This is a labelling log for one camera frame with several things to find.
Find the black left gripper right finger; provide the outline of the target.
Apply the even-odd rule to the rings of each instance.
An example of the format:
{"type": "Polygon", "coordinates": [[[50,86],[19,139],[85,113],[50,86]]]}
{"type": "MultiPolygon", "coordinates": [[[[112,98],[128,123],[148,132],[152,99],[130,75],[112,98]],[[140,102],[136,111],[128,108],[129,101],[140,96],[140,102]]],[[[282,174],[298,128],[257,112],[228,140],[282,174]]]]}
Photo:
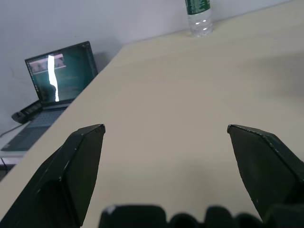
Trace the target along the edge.
{"type": "Polygon", "coordinates": [[[304,223],[304,161],[276,135],[227,128],[244,186],[264,223],[304,223]]]}

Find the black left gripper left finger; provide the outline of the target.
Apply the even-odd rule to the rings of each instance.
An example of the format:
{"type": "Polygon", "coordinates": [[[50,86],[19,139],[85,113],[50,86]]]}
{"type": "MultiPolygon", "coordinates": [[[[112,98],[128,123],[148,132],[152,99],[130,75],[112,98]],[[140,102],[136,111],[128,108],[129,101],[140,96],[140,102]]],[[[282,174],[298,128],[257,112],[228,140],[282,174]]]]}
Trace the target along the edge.
{"type": "Polygon", "coordinates": [[[37,169],[0,228],[80,228],[95,188],[105,126],[71,133],[37,169]]]}

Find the black handheld controller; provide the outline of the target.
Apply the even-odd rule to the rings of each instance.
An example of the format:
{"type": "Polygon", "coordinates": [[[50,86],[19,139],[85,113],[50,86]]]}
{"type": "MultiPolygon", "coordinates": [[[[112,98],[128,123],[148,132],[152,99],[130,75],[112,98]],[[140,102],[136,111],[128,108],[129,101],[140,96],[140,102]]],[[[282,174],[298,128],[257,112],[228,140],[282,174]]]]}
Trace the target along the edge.
{"type": "Polygon", "coordinates": [[[31,121],[41,111],[42,111],[42,105],[41,102],[38,100],[30,104],[29,106],[25,107],[24,109],[14,113],[11,116],[11,118],[19,124],[25,124],[28,121],[31,121]]]}

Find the open dark laptop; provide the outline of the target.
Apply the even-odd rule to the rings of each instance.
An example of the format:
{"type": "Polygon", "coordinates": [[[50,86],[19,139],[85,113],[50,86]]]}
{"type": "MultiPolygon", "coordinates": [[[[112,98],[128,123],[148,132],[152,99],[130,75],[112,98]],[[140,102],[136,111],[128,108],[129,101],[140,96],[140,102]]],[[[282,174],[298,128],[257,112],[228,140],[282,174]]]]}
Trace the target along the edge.
{"type": "Polygon", "coordinates": [[[4,152],[25,152],[97,76],[89,41],[25,60],[42,111],[11,139],[4,152]]]}

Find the clear plastic water bottle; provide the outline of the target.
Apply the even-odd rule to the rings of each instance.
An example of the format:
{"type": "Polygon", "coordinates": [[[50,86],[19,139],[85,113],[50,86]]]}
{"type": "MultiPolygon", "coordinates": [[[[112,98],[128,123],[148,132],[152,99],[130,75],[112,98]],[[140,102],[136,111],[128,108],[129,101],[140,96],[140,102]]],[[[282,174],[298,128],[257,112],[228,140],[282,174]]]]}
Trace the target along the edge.
{"type": "Polygon", "coordinates": [[[202,37],[213,31],[210,0],[185,0],[190,31],[202,37]]]}

